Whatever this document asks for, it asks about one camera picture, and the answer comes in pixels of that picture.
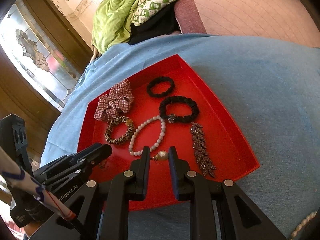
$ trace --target leopard print hair tie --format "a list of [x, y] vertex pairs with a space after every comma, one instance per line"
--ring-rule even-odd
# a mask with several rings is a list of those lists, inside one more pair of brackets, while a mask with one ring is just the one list
[[[128, 127], [126, 133], [123, 136], [121, 136], [120, 138], [118, 138], [118, 139], [112, 139], [111, 138], [111, 133], [113, 131], [113, 128], [115, 126], [117, 126], [118, 124], [120, 124], [121, 122], [124, 122], [125, 125]], [[135, 132], [135, 127], [133, 125], [133, 121], [129, 117], [119, 116], [119, 117], [116, 117], [116, 118], [112, 119], [109, 122], [109, 126], [106, 129], [106, 133], [104, 134], [104, 137], [106, 138], [106, 141], [109, 144], [123, 144], [127, 140], [131, 139], [131, 137], [134, 134], [134, 132]]]

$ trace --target light blue tablecloth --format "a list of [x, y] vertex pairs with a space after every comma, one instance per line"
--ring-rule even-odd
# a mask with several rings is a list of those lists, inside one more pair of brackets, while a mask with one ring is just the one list
[[[204, 34], [115, 45], [88, 65], [49, 133], [41, 165], [76, 152], [90, 101], [173, 54], [195, 69], [240, 126], [261, 167], [237, 183], [288, 236], [320, 206], [319, 49]], [[187, 203], [131, 212], [129, 239], [188, 239], [188, 226]]]

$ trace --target black scrunchie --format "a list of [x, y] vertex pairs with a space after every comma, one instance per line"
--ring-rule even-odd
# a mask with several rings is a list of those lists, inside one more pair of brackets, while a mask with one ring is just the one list
[[[185, 116], [176, 116], [175, 114], [166, 114], [166, 108], [168, 104], [171, 103], [185, 103], [191, 107], [192, 114]], [[168, 119], [169, 123], [182, 122], [189, 123], [192, 122], [199, 115], [200, 111], [197, 106], [197, 103], [193, 101], [191, 98], [186, 98], [183, 96], [173, 96], [168, 97], [160, 103], [159, 113], [162, 119]]]
[[[161, 94], [154, 94], [151, 91], [151, 88], [153, 88], [156, 84], [159, 84], [161, 82], [166, 82], [166, 81], [170, 82], [170, 87], [168, 88], [167, 91], [164, 91]], [[157, 77], [148, 84], [147, 93], [153, 98], [162, 98], [169, 95], [173, 91], [173, 89], [174, 89], [174, 82], [170, 77]]]

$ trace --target metal rivet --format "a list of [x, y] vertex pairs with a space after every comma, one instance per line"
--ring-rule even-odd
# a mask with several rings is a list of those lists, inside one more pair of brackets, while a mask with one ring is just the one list
[[189, 177], [195, 177], [195, 176], [197, 175], [197, 173], [196, 173], [195, 171], [188, 171], [188, 172], [187, 172], [187, 175], [188, 175]]
[[97, 183], [94, 180], [89, 180], [87, 182], [87, 187], [94, 187]]
[[224, 185], [231, 187], [231, 186], [233, 186], [233, 181], [231, 179], [226, 179], [224, 181]]
[[133, 175], [133, 171], [125, 171], [123, 175], [126, 177], [131, 177]]

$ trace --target stained glass window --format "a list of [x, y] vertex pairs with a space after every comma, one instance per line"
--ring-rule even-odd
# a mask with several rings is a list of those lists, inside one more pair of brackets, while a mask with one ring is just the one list
[[80, 74], [45, 35], [22, 0], [0, 23], [0, 44], [27, 81], [60, 111]]

